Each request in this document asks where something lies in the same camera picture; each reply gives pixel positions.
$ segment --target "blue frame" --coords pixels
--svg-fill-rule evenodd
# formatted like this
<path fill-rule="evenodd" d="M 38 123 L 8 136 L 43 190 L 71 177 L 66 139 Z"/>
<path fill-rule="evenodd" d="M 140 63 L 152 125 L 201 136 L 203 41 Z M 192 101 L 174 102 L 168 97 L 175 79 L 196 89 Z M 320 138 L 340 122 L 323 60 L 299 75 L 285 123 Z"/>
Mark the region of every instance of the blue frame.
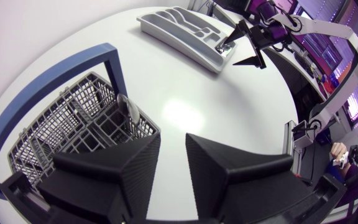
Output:
<path fill-rule="evenodd" d="M 8 104 L 0 115 L 0 151 L 16 124 L 35 104 L 62 83 L 100 63 L 104 63 L 106 67 L 115 94 L 122 93 L 127 96 L 118 51 L 115 47 L 105 43 L 74 54 L 44 71 Z M 1 190 L 0 198 L 6 200 Z"/>

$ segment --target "wire rack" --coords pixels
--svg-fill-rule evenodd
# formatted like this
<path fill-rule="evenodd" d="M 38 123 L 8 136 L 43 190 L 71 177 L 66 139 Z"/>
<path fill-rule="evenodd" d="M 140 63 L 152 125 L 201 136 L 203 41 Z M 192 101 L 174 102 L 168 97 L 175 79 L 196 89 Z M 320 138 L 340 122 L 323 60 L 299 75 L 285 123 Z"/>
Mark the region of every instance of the wire rack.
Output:
<path fill-rule="evenodd" d="M 23 172 L 33 189 L 53 171 L 58 152 L 94 152 L 159 132 L 140 111 L 135 125 L 119 109 L 114 91 L 91 72 L 60 96 L 19 135 L 8 153 L 13 173 Z"/>

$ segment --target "person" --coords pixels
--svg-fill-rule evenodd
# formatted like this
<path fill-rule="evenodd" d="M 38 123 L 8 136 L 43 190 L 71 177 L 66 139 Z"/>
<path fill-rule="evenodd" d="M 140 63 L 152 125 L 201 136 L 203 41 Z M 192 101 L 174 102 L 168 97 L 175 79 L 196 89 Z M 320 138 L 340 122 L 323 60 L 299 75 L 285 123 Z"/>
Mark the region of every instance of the person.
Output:
<path fill-rule="evenodd" d="M 346 146 L 341 142 L 335 142 L 331 148 L 331 155 L 333 160 L 339 161 L 343 154 L 347 152 Z M 345 182 L 349 180 L 351 177 L 358 174 L 358 167 L 355 164 L 347 163 L 343 169 L 339 166 L 333 166 L 333 160 L 331 161 L 330 165 L 328 165 L 329 173 L 332 174 L 335 178 L 337 178 L 341 182 Z M 340 207 L 343 205 L 348 204 L 351 201 L 358 199 L 358 180 L 352 183 L 350 186 L 347 187 L 346 193 L 336 205 L 336 207 Z"/>

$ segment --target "white round table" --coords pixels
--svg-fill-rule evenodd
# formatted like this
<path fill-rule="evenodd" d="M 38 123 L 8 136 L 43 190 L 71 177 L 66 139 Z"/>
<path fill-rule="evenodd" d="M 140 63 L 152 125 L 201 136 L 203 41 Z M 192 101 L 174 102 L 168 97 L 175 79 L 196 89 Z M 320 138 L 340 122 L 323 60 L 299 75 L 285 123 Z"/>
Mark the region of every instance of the white round table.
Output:
<path fill-rule="evenodd" d="M 253 56 L 248 39 L 238 47 L 220 74 L 213 74 L 192 59 L 140 30 L 136 17 L 161 7 L 122 12 L 78 31 L 31 64 L 0 98 L 0 114 L 18 92 L 57 62 L 89 47 L 110 43 L 119 52 L 129 98 L 161 130 L 161 147 L 147 218 L 197 219 L 185 133 L 193 133 L 259 154 L 281 154 L 284 124 L 297 121 L 291 93 L 280 72 L 264 55 L 267 68 L 232 64 Z M 232 28 L 197 14 L 226 34 Z M 103 66 L 93 71 L 108 80 Z M 0 152 L 0 182 L 11 175 L 7 152 L 23 127 L 78 75 L 40 101 L 19 122 Z M 0 201 L 0 209 L 8 202 Z"/>

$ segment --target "utensil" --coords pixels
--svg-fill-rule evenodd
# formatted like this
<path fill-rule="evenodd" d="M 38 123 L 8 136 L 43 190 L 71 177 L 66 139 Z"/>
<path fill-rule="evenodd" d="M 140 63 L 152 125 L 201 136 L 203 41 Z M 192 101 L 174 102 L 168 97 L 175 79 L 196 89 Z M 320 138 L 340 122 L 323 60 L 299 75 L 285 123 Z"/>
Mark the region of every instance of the utensil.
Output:
<path fill-rule="evenodd" d="M 135 137 L 138 138 L 138 128 L 140 123 L 140 113 L 138 107 L 131 99 L 121 93 L 117 95 L 117 102 L 120 111 L 124 115 L 129 116 L 132 120 L 133 125 L 131 125 L 131 120 L 129 120 L 125 123 L 126 128 L 135 134 Z"/>

